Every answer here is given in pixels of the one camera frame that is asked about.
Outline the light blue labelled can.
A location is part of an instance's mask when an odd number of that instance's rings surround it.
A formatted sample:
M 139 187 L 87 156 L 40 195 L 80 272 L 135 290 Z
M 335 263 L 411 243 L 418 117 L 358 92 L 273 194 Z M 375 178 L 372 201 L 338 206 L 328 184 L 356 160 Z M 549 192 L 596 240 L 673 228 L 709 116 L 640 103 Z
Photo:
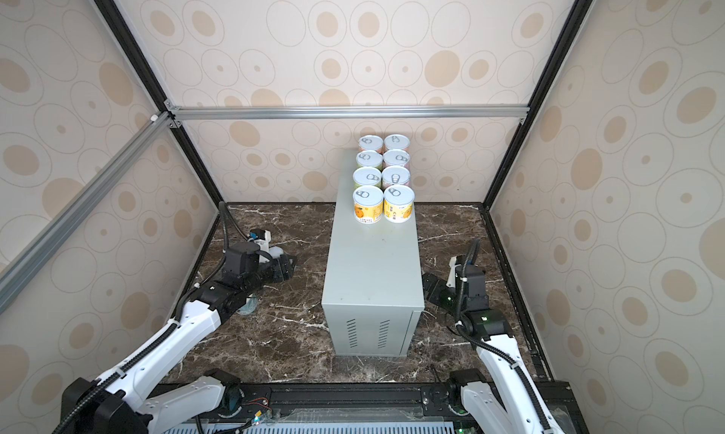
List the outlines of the light blue labelled can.
M 281 247 L 275 246 L 269 250 L 269 254 L 270 256 L 272 256 L 273 259 L 276 259 L 280 258 L 284 254 L 284 251 L 281 249 Z

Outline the teal labelled can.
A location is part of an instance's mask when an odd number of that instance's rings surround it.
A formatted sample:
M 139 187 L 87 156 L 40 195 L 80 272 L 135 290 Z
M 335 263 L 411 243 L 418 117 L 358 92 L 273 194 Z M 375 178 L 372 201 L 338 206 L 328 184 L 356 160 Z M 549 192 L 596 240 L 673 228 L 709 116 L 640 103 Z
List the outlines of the teal labelled can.
M 257 297 L 249 297 L 245 301 L 245 305 L 237 309 L 236 313 L 241 316 L 251 315 L 259 306 L 259 299 Z

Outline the purple pink labelled can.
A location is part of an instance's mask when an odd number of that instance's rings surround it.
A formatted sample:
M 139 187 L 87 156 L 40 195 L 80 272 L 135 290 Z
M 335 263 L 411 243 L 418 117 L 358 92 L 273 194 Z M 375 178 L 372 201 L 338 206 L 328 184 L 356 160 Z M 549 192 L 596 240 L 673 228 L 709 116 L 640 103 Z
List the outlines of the purple pink labelled can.
M 411 173 L 403 166 L 388 166 L 381 172 L 384 190 L 394 185 L 410 186 L 410 180 Z

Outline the black corner frame post right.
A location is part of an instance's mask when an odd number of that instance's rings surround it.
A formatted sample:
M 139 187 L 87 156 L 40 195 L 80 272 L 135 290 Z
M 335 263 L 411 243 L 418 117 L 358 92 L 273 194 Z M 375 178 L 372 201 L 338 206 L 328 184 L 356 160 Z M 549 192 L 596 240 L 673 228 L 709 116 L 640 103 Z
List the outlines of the black corner frame post right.
M 523 122 L 517 126 L 517 130 L 515 130 L 513 138 L 507 147 L 503 160 L 498 166 L 498 170 L 495 174 L 491 187 L 483 200 L 483 208 L 485 211 L 490 211 L 498 198 L 498 194 L 500 193 L 509 172 L 513 168 L 515 160 L 517 159 L 517 156 L 521 151 L 532 126 L 534 125 L 534 121 L 537 119 L 540 111 L 542 110 L 542 107 L 551 92 L 554 81 L 560 73 L 566 57 L 573 47 L 574 41 L 579 34 L 581 27 L 585 23 L 586 16 L 590 12 L 594 2 L 595 0 L 575 0 L 568 15 L 566 16 L 563 28 L 559 37 L 557 37 L 557 41 L 554 43 L 551 55 L 544 65 L 544 69 L 528 103 L 528 114 Z

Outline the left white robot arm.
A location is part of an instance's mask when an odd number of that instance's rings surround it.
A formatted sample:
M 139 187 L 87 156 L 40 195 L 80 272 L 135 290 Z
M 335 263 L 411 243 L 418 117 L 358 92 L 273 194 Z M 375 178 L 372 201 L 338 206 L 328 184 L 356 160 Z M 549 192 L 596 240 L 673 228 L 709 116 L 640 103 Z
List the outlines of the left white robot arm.
M 294 275 L 298 259 L 254 241 L 228 247 L 216 268 L 183 296 L 165 327 L 94 380 L 78 378 L 62 394 L 57 433 L 162 433 L 217 409 L 236 377 L 202 377 L 172 392 L 151 392 L 177 363 L 266 285 Z

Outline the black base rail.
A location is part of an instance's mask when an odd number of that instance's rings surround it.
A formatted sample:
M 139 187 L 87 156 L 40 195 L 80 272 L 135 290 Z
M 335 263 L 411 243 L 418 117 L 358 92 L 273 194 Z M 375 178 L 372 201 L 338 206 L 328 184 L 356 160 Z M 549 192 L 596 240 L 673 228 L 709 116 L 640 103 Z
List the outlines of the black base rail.
M 165 416 L 164 433 L 481 433 L 464 411 L 462 390 L 503 403 L 496 384 L 474 369 L 422 383 L 242 384 L 215 409 L 173 409 L 158 386 L 139 412 Z

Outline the black corner frame post left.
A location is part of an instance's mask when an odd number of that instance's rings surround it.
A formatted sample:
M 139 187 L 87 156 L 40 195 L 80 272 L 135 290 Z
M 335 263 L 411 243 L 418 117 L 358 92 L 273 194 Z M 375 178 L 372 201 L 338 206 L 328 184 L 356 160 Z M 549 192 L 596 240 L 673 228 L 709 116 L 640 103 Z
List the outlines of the black corner frame post left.
M 102 19 L 111 30 L 113 37 L 125 54 L 126 59 L 130 62 L 132 69 L 141 81 L 141 84 L 149 95 L 152 103 L 154 103 L 158 111 L 168 113 L 170 115 L 173 120 L 173 125 L 170 129 L 177 141 L 177 144 L 189 161 L 202 187 L 210 196 L 211 201 L 213 201 L 214 205 L 217 205 L 223 200 L 222 194 L 211 178 L 211 174 L 207 170 L 206 165 L 202 162 L 202 159 L 198 154 L 189 134 L 185 130 L 181 121 L 177 119 L 176 114 L 172 112 L 170 107 L 171 103 L 164 88 L 162 87 L 162 84 L 160 83 L 160 80 L 158 79 L 155 71 L 152 69 L 150 62 L 139 45 L 132 29 L 128 26 L 128 21 L 123 17 L 116 1 L 92 1 L 98 9 Z

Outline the black corner frame post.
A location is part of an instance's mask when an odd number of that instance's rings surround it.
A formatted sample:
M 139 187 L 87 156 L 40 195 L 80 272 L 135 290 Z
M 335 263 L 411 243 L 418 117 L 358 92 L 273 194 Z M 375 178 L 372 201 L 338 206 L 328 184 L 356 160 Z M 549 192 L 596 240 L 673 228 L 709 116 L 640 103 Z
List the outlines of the black corner frame post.
M 590 12 L 594 2 L 595 0 L 575 0 L 568 15 L 566 16 L 563 28 L 559 37 L 557 37 L 557 41 L 554 43 L 551 55 L 544 65 L 544 69 L 528 103 L 528 114 L 523 122 L 517 126 L 517 130 L 515 130 L 513 138 L 507 147 L 503 160 L 498 166 L 498 170 L 495 174 L 491 187 L 483 200 L 483 208 L 485 211 L 490 211 L 498 198 L 498 194 L 500 193 L 509 172 L 513 168 L 515 160 L 517 159 L 517 156 L 521 151 L 532 126 L 534 125 L 534 121 L 537 119 L 540 111 L 542 110 L 542 107 L 551 92 L 554 81 L 560 73 L 566 57 L 573 47 L 574 41 L 579 34 L 581 27 L 585 23 L 586 16 Z
M 160 83 L 160 80 L 158 79 L 155 71 L 152 69 L 150 62 L 139 45 L 132 29 L 128 26 L 128 21 L 123 17 L 116 1 L 92 1 L 98 9 L 102 19 L 111 30 L 113 37 L 125 54 L 126 59 L 130 62 L 132 69 L 141 81 L 141 84 L 149 95 L 152 103 L 154 103 L 158 111 L 168 113 L 170 115 L 173 120 L 173 125 L 170 129 L 177 141 L 177 144 L 189 161 L 202 187 L 210 196 L 211 201 L 213 201 L 214 205 L 217 205 L 223 200 L 222 194 L 211 178 L 211 174 L 207 170 L 206 165 L 202 162 L 202 159 L 198 154 L 189 134 L 185 130 L 181 121 L 177 119 L 176 114 L 172 112 L 170 107 L 171 103 L 164 88 L 162 87 L 162 84 Z

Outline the orange tomato labelled can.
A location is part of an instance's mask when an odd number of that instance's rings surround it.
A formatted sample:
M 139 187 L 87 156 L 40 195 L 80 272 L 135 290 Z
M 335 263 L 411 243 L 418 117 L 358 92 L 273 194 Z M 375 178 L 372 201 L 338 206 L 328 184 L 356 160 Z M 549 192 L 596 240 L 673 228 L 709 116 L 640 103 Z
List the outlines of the orange tomato labelled can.
M 391 134 L 384 139 L 384 147 L 386 151 L 402 150 L 407 152 L 410 144 L 410 139 L 401 134 Z

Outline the pink orange labelled can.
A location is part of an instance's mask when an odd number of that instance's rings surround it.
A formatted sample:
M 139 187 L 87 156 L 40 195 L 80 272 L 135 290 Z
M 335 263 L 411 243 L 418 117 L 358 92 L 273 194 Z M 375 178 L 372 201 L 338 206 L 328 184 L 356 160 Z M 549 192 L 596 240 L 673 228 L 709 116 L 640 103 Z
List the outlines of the pink orange labelled can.
M 373 151 L 378 154 L 383 152 L 384 139 L 376 135 L 365 135 L 358 140 L 359 151 Z

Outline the grey metal cabinet box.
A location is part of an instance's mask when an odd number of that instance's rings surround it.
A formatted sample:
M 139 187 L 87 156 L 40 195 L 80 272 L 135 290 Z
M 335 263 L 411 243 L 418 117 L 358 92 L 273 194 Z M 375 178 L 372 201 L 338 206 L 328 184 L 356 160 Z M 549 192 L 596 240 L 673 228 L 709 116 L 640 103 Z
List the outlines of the grey metal cabinet box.
M 356 151 L 345 150 L 322 307 L 338 356 L 404 358 L 424 311 L 415 211 L 404 222 L 362 222 L 356 169 Z

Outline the silver aluminium bar left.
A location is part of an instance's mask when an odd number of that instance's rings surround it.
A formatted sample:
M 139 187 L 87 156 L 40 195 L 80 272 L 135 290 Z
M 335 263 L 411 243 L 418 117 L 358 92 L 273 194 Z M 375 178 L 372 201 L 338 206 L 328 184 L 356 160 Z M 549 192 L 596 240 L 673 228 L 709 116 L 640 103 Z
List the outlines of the silver aluminium bar left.
M 130 170 L 160 132 L 171 114 L 160 112 L 62 209 L 48 226 L 9 264 L 1 275 L 1 310 L 6 311 L 48 260 L 90 216 L 97 205 Z

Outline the white red labelled can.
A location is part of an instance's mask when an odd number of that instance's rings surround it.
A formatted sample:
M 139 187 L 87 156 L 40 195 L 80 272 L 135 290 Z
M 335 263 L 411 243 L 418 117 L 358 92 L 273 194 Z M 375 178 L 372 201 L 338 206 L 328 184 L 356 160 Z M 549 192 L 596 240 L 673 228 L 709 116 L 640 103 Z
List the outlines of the white red labelled can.
M 383 166 L 385 168 L 400 166 L 409 169 L 410 160 L 411 156 L 409 153 L 400 149 L 388 150 L 383 154 Z

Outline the yellow orange labelled can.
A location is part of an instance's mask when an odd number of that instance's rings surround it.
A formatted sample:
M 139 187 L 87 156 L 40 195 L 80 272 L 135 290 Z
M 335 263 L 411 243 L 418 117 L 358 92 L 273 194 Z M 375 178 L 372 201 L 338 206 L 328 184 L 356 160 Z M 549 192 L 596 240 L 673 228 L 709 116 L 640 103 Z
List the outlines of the yellow orange labelled can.
M 383 191 L 376 186 L 360 186 L 352 194 L 354 214 L 361 224 L 377 224 L 383 216 Z

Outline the lime green labelled can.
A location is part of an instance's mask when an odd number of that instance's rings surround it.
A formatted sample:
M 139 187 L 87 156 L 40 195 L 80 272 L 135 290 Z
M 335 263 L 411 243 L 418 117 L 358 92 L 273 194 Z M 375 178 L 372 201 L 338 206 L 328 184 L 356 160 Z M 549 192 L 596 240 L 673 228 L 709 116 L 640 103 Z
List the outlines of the lime green labelled can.
M 381 188 L 383 186 L 381 171 L 374 167 L 360 167 L 353 173 L 352 178 L 354 188 L 363 186 Z

